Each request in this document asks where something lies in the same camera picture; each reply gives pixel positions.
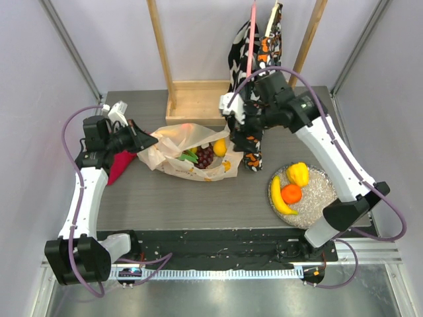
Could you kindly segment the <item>banana print plastic bag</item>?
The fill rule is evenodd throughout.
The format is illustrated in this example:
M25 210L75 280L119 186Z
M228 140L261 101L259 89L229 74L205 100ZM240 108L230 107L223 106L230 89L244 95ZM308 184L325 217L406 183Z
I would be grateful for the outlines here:
M234 151L229 128L183 123L161 127L151 134L158 140L137 154L150 170L187 180L212 182L236 177L243 154Z

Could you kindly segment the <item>fake yellow bell pepper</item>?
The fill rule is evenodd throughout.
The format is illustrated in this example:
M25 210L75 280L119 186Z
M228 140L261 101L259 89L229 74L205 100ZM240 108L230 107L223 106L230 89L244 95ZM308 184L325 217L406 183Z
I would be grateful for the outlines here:
M292 164L287 168L286 176L291 184L303 188L309 183L309 168L304 162Z

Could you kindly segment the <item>fake orange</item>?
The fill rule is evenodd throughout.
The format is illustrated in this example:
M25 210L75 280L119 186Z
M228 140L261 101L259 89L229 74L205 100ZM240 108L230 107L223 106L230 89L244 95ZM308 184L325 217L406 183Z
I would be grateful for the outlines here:
M287 204L297 203L303 197L301 187L296 184L288 184L281 189L281 197Z

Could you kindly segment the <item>fake yellow banana bunch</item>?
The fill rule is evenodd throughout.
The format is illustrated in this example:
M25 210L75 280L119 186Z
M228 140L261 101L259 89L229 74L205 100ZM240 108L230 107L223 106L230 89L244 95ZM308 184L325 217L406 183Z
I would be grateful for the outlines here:
M298 215L298 212L291 209L282 199L280 184L280 177L273 177L270 184L270 197L275 209L282 215Z

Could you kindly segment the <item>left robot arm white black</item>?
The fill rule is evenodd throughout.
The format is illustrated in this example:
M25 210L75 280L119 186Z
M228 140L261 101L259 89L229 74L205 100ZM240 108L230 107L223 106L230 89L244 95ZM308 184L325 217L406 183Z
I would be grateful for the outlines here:
M106 281L120 258L136 262L141 247L134 230L97 238L97 219L103 191L117 154L137 154L158 140L123 115L91 116L83 120L81 150L71 159L75 190L66 221L55 240L44 247L48 263L60 285Z

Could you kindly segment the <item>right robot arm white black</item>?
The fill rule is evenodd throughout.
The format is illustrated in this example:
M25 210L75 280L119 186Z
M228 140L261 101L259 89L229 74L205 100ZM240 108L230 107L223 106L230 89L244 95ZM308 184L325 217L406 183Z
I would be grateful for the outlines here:
M234 92L239 96L252 83L267 105L261 113L243 113L245 130L276 126L288 128L313 153L333 183L337 200L323 209L322 216L304 233L299 255L307 261L321 255L323 245L347 231L391 191L386 182L376 182L358 161L333 124L321 99L311 87L296 95L286 83L283 67L267 67L247 77Z

